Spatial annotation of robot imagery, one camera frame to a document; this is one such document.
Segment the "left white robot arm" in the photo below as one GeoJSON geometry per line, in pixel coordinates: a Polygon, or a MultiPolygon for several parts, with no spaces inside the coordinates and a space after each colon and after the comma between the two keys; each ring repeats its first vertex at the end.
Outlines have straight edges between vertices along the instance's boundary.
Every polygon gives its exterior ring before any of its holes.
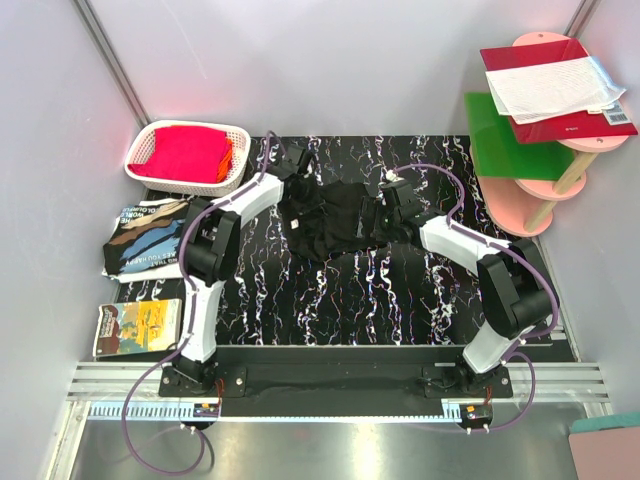
{"type": "Polygon", "coordinates": [[[292,182],[307,174],[312,158],[307,149],[291,146],[283,158],[232,193],[211,202],[191,203],[178,250],[186,294],[178,344],[181,361],[203,365],[213,357],[219,302],[225,283],[237,269],[241,230],[286,198],[292,182]]]}

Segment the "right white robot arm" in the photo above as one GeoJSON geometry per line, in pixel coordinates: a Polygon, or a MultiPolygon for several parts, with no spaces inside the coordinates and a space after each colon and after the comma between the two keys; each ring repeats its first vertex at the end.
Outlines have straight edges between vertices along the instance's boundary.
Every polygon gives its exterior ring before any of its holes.
{"type": "Polygon", "coordinates": [[[356,233],[379,243],[411,244],[475,275],[485,321],[462,352],[462,369],[483,375],[507,360],[525,336],[559,313],[559,300],[538,247],[528,239],[488,237],[425,207],[404,179],[380,198],[361,201],[356,233]]]}

